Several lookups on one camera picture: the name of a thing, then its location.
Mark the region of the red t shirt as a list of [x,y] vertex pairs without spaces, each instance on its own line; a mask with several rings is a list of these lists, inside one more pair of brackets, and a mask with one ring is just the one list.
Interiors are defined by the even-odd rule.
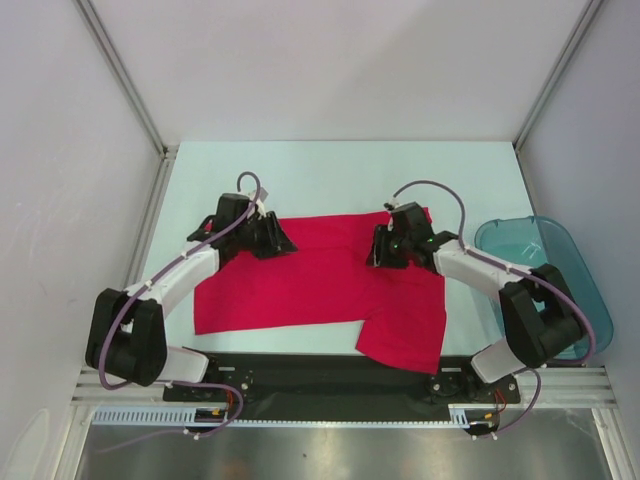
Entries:
[[384,365],[434,374],[446,328],[445,280],[415,266],[369,267],[380,211],[284,219],[297,252],[239,253],[194,292],[196,334],[362,321],[355,348]]

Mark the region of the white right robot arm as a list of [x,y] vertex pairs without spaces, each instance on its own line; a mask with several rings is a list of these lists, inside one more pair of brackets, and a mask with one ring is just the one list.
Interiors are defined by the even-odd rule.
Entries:
[[505,376],[550,361],[584,363],[595,353],[595,331],[557,267],[509,264],[469,246],[460,234],[436,233],[415,202],[393,208],[389,222],[374,228],[367,264],[390,269],[415,265],[499,303],[503,338],[477,352],[471,370],[461,376],[462,391],[473,401],[486,400]]

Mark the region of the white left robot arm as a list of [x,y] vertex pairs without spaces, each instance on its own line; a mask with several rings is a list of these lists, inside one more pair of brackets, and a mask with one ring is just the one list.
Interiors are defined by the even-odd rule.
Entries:
[[145,281],[98,295],[86,364],[98,372],[107,390],[171,382],[185,384],[199,399],[214,397],[221,387],[220,374],[209,368],[206,354],[169,345],[166,317],[239,253],[265,260],[296,250],[260,194],[222,195],[215,213],[204,218],[168,265]]

